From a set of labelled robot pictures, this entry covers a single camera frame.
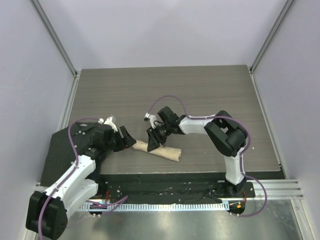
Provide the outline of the beige cloth napkin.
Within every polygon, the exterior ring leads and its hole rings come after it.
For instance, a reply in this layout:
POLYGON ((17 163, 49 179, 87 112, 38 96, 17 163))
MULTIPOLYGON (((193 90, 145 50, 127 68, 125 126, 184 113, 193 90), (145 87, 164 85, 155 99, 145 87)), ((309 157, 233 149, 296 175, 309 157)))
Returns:
POLYGON ((132 146, 133 149, 138 151, 143 151, 152 155, 156 155, 171 161, 179 162, 182 154, 182 150, 179 148, 173 147, 164 147, 160 146, 150 152, 147 151, 148 144, 146 142, 137 140, 136 143, 132 146))

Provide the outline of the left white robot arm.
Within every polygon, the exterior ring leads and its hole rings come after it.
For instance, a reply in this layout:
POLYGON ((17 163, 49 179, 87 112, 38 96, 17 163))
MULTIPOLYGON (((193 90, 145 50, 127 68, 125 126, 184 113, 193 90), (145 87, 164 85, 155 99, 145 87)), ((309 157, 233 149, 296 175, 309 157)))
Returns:
POLYGON ((108 150, 119 152, 136 144, 124 126, 119 130, 109 123, 86 123, 80 129, 94 130, 89 146, 68 170, 45 191, 35 191, 29 200, 25 226, 38 233, 39 238, 58 239, 67 227, 69 218, 90 197, 100 200, 107 188, 100 182, 88 179, 96 169, 96 160, 108 150))

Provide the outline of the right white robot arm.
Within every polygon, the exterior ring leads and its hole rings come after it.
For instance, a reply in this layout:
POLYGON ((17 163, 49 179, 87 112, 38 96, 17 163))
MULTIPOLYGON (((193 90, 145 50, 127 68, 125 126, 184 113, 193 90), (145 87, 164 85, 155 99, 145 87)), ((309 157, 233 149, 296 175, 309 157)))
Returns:
POLYGON ((147 151, 162 147, 172 135, 207 135, 215 148, 223 155, 225 162, 225 181, 220 188, 220 196, 236 198, 244 191, 246 177, 241 163, 241 152, 246 145, 248 133, 226 111, 221 110, 210 116, 178 116, 168 106, 163 107, 157 116, 146 113, 144 120, 150 122, 147 151))

